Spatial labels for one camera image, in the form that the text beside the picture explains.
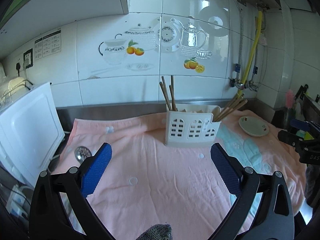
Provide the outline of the grey knit sleeve forearm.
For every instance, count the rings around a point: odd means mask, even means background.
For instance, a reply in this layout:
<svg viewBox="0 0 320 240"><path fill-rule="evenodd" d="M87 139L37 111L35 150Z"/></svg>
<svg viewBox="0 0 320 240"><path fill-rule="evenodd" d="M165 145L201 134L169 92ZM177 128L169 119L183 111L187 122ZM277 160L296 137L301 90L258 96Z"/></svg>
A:
<svg viewBox="0 0 320 240"><path fill-rule="evenodd" d="M172 228L169 224L156 224L144 231L137 240L172 240Z"/></svg>

